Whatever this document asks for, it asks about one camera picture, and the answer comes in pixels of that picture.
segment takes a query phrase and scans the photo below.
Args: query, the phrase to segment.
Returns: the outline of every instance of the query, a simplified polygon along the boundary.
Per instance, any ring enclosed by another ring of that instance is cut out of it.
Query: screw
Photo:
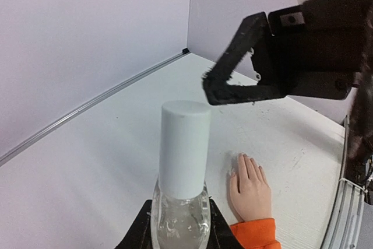
[[[346,90],[347,89],[347,83],[344,81],[344,80],[337,80],[335,82],[335,86],[337,88],[337,90]]]
[[[289,16],[287,20],[289,21],[289,23],[292,24],[295,24],[297,22],[297,19],[294,16]]]

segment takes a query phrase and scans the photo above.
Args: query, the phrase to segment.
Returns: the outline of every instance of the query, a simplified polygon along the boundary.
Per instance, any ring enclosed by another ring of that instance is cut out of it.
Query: white backdrop
[[[0,0],[0,156],[187,46],[189,0]]]
[[[211,66],[189,54],[3,165],[0,248],[114,248],[153,195],[161,105],[175,99],[207,103],[200,77]],[[233,79],[253,82],[238,73]],[[319,248],[335,200],[342,149],[341,126],[290,98],[212,107],[209,195],[227,223],[237,222],[228,204],[227,178],[232,167],[237,170],[237,153],[247,152],[266,170],[283,249]],[[309,207],[314,202],[317,207]]]
[[[297,0],[191,0],[188,48],[191,52],[216,61],[228,46],[243,18],[258,12],[298,5]],[[251,78],[254,72],[246,57],[237,70]],[[294,97],[321,114],[342,122],[352,95],[345,101]]]

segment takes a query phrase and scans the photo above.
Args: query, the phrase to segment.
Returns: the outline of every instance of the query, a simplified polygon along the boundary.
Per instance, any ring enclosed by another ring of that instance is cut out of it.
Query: bottle
[[[169,101],[162,106],[159,178],[154,189],[154,249],[205,249],[210,203],[205,184],[209,106]]]

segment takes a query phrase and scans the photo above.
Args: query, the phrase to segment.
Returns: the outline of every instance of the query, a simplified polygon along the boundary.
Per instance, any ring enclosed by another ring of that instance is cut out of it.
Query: finger
[[[240,186],[244,185],[249,181],[247,169],[246,169],[246,164],[245,164],[245,159],[244,155],[240,154],[238,156],[238,175],[240,178]]]
[[[256,175],[254,166],[252,165],[252,162],[247,155],[245,155],[245,163],[246,163],[247,174],[249,176],[249,179],[250,180],[257,180],[258,176]]]
[[[235,198],[238,194],[238,177],[235,172],[232,173],[230,181],[229,181],[229,193],[232,198]]]
[[[262,175],[262,178],[263,178],[264,183],[266,183],[267,186],[269,187],[269,184],[268,184],[268,181],[267,181],[267,177],[266,177],[266,174],[265,174],[265,172],[264,172],[263,167],[262,167],[262,166],[259,166],[259,170],[261,171],[261,175]]]
[[[256,176],[258,176],[258,179],[260,181],[263,181],[262,173],[259,170],[259,167],[258,167],[256,161],[253,158],[251,158],[250,161],[251,161],[252,165],[254,166],[254,170],[255,170]]]

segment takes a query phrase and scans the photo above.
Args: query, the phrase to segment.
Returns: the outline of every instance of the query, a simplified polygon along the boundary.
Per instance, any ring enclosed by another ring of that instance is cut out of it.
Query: white wall
[[[0,0],[0,156],[180,53],[188,12],[189,0]]]
[[[191,0],[188,48],[191,52],[216,61],[228,46],[243,18],[253,13],[297,5],[297,0]],[[250,58],[242,61],[237,70],[254,78]],[[310,108],[341,122],[349,108],[345,101],[295,97]]]

